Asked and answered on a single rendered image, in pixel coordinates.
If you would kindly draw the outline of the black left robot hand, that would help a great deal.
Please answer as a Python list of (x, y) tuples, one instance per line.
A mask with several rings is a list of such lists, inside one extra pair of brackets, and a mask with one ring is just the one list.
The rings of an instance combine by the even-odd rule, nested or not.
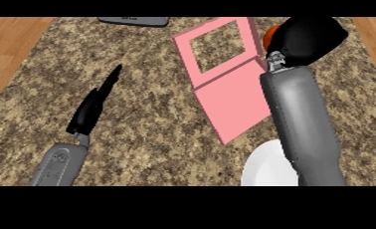
[(102, 111), (104, 103), (113, 91), (114, 85), (120, 79), (123, 66), (117, 66), (102, 86), (91, 91), (88, 94), (77, 111), (74, 113), (73, 119), (70, 121), (67, 132), (71, 134), (80, 133), (89, 135), (96, 126)]

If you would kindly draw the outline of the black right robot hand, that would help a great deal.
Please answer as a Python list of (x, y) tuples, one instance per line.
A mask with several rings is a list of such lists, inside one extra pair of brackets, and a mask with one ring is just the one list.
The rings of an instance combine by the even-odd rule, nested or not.
[(349, 31), (332, 17), (291, 17), (267, 46), (267, 61), (285, 68), (309, 66), (346, 41)]

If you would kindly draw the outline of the orange squash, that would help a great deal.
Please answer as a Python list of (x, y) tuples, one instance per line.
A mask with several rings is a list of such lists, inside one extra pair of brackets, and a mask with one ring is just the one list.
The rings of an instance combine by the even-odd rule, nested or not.
[(278, 28), (279, 28), (279, 25), (272, 26), (269, 28), (269, 30), (266, 31), (266, 33), (265, 33), (265, 36), (263, 36), (263, 47), (265, 47), (266, 51), (267, 51), (267, 48), (269, 48), (269, 45), (270, 45), (270, 42), (272, 42), (272, 37), (273, 37), (273, 34), (275, 34)]

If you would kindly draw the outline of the pink open box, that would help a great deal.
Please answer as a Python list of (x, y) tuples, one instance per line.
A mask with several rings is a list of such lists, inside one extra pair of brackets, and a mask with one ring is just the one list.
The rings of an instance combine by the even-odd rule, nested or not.
[[(237, 22), (244, 52), (203, 72), (189, 41), (231, 22)], [(251, 17), (219, 17), (175, 35), (188, 70), (192, 91), (220, 142), (228, 144), (269, 116), (260, 75), (267, 67)]]

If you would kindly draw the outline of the white plate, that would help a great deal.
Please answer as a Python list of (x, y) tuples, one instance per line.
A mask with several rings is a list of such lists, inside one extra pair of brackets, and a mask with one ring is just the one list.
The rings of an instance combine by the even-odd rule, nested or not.
[(285, 157), (279, 139), (263, 143), (251, 153), (244, 166), (241, 185), (298, 185), (298, 175)]

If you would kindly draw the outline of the dark grey flat appliance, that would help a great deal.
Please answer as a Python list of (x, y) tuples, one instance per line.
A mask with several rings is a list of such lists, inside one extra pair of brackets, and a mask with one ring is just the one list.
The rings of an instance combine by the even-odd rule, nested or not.
[(169, 17), (99, 17), (99, 20), (111, 24), (147, 27), (164, 27), (170, 23)]

